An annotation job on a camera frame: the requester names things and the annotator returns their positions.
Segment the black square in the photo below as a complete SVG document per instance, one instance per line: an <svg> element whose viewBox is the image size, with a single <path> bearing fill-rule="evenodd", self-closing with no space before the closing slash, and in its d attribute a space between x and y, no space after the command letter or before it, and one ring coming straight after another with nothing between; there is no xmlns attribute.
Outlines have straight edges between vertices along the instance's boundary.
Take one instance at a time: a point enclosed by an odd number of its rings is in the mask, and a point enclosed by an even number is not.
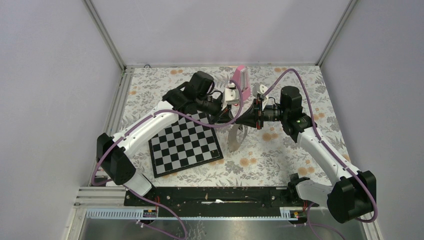
<svg viewBox="0 0 424 240"><path fill-rule="evenodd" d="M162 157L157 158L155 162L156 162L156 166L160 166L164 164L164 160L162 159Z"/></svg>
<svg viewBox="0 0 424 240"><path fill-rule="evenodd" d="M160 142L160 143L164 143L164 142L166 142L166 141L167 141L167 136L165 136L165 135L164 135L164 136L160 136L160 137L159 137L159 142Z"/></svg>
<svg viewBox="0 0 424 240"><path fill-rule="evenodd" d="M165 167L165 171L171 171L172 168L172 163L165 163L165 165L163 165Z"/></svg>
<svg viewBox="0 0 424 240"><path fill-rule="evenodd" d="M188 129L188 134L190 134L190 135L193 135L193 134L196 134L196 128L189 128Z"/></svg>
<svg viewBox="0 0 424 240"><path fill-rule="evenodd" d="M165 128L165 134L172 134L172 127Z"/></svg>
<svg viewBox="0 0 424 240"><path fill-rule="evenodd" d="M188 149L187 151L185 151L185 155L187 155L187 158L192 157L195 155L195 151L193 149Z"/></svg>
<svg viewBox="0 0 424 240"><path fill-rule="evenodd" d="M201 131L201 132L198 132L198 133L197 133L197 138L198 138L198 139L204 139L205 137L206 137L206 136L205 136L205 133L204 133L204 132L202 132L202 131Z"/></svg>
<svg viewBox="0 0 424 240"><path fill-rule="evenodd" d="M220 153L217 150L212 150L210 151L210 155L212 156L212 158L216 158L220 155Z"/></svg>
<svg viewBox="0 0 424 240"><path fill-rule="evenodd" d="M176 146L176 144L175 144L175 140L169 140L168 141L168 147L175 147Z"/></svg>
<svg viewBox="0 0 424 240"><path fill-rule="evenodd" d="M185 124L185 123L183 123L183 124L181 124L180 126L179 126L179 130L180 131L182 131L182 130L186 130L187 129L187 124Z"/></svg>
<svg viewBox="0 0 424 240"><path fill-rule="evenodd" d="M162 151L162 157L168 156L170 154L170 150L168 148L165 148Z"/></svg>
<svg viewBox="0 0 424 240"><path fill-rule="evenodd" d="M208 147L208 145L201 146L200 148L201 148L201 152L202 152L202 153L209 152L209 147Z"/></svg>
<svg viewBox="0 0 424 240"><path fill-rule="evenodd" d="M182 137L182 142L183 143L189 143L189 142L191 142L192 140L190 139L190 136L183 136Z"/></svg>
<svg viewBox="0 0 424 240"><path fill-rule="evenodd" d="M174 162L174 161L178 161L180 158L178 157L178 154L171 154L171 161L172 162Z"/></svg>
<svg viewBox="0 0 424 240"><path fill-rule="evenodd" d="M178 145L176 146L176 151L178 153L184 152L186 150L186 148L184 147L184 145Z"/></svg>
<svg viewBox="0 0 424 240"><path fill-rule="evenodd" d="M206 142L207 142L207 144L211 144L211 143L215 142L215 139L214 139L214 137L213 137L213 136L208 136L208 137L206 138Z"/></svg>
<svg viewBox="0 0 424 240"><path fill-rule="evenodd" d="M193 148L200 147L200 143L199 143L199 141L198 141L198 140L194 140L194 141L192 141L192 142L191 142L191 145L193 145Z"/></svg>
<svg viewBox="0 0 424 240"><path fill-rule="evenodd" d="M153 152L157 152L157 151L161 150L161 145L156 144L156 145L151 146L151 148L153 149Z"/></svg>
<svg viewBox="0 0 424 240"><path fill-rule="evenodd" d="M177 132L174 132L173 133L173 138L174 139L179 139L179 138L182 138L183 136L181 135L181 132L180 131L177 131Z"/></svg>
<svg viewBox="0 0 424 240"><path fill-rule="evenodd" d="M201 161L204 161L204 160L205 160L205 158L203 157L202 154L196 155L196 162L201 162Z"/></svg>
<svg viewBox="0 0 424 240"><path fill-rule="evenodd" d="M181 167L187 166L189 165L189 160L187 158L181 159L179 164L181 164Z"/></svg>

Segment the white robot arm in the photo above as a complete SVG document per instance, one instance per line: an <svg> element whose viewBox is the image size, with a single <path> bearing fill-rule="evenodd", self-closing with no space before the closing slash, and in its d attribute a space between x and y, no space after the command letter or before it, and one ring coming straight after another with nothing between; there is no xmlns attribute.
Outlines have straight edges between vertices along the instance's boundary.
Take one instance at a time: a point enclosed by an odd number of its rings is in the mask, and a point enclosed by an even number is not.
<svg viewBox="0 0 424 240"><path fill-rule="evenodd" d="M154 114L157 111L174 110L184 114L202 111L211 115L216 123L227 123L233 118L230 111L231 105L240 101L237 89L229 84L218 99L213 99L207 94L207 92L211 92L208 91L211 88L211 82L213 82L213 78L210 75L197 72L189 83L183 83L176 89L170 90L156 107L133 125L111 137L105 133L98 137L97 157L99 159L110 146L120 140L101 164L117 185L125 185L140 196L144 196L152 188L152 184L143 175L136 172L129 159L134 156L142 144L179 119L176 113ZM307 177L295 176L288 183L292 200L311 201L326 207L340 223L371 212L373 207L369 198L357 181L353 179L354 176L347 171L347 168L353 173L357 173L375 199L376 179L374 175L369 171L361 172L347 160L344 162L345 166L342 166L321 144L321 141L326 141L326 139L319 128L316 130L320 137L317 137L311 118L302 112L302 96L298 88L283 87L280 104L274 105L266 105L268 97L262 96L266 90L267 88L263 85L253 88L253 95L256 99L253 100L250 108L235 120L235 123L261 129L264 122L281 122L284 132L313 157L331 182L331 186L327 186L316 183ZM344 160L333 146L329 147L339 159Z"/></svg>

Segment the white wall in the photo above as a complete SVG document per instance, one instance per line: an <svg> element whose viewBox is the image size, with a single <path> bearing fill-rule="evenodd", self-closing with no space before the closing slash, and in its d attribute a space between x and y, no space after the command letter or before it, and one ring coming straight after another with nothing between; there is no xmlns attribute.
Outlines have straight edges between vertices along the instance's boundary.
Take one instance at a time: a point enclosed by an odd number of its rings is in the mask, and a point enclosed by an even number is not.
<svg viewBox="0 0 424 240"><path fill-rule="evenodd" d="M322 71L385 240L423 239L424 1L362 0Z"/></svg>
<svg viewBox="0 0 424 240"><path fill-rule="evenodd" d="M0 239L60 239L119 74L82 1L0 2Z"/></svg>
<svg viewBox="0 0 424 240"><path fill-rule="evenodd" d="M125 63L315 63L349 0L94 0Z"/></svg>

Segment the floral tablecloth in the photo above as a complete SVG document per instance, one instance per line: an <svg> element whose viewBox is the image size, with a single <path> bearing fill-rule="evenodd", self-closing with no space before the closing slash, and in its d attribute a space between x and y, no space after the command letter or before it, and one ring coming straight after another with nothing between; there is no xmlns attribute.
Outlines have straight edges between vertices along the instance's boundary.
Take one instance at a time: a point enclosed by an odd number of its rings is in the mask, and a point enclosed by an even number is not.
<svg viewBox="0 0 424 240"><path fill-rule="evenodd" d="M289 66L255 66L248 68L251 86L261 83L270 86ZM294 66L302 77L311 99L315 121L333 146L349 160L348 152L334 110L318 66ZM128 127L150 111L170 89L189 81L192 74L203 71L215 78L215 88L223 90L232 77L235 67L170 67L136 68L132 77L120 129ZM296 86L303 96L304 111L308 105L299 80L288 73L270 93L277 101L283 86ZM252 103L245 101L243 111ZM266 122L262 130L248 128L248 135L235 152L228 149L228 131L231 126L216 128L216 135L224 159L192 167L170 175L154 178L149 145L144 144L131 159L138 171L156 187L238 187L238 186L286 186L289 175L298 173L312 180L329 185L324 171L293 140L286 136L279 122Z"/></svg>

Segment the pink object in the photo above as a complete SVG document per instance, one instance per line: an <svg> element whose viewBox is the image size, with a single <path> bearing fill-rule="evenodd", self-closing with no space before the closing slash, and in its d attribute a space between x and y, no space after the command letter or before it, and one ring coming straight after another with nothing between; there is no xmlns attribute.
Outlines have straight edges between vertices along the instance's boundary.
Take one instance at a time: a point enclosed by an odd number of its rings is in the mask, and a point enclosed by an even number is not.
<svg viewBox="0 0 424 240"><path fill-rule="evenodd" d="M251 85L249 83L248 68L240 65L235 69L232 80L236 81L241 88L242 101L246 101L251 95Z"/></svg>

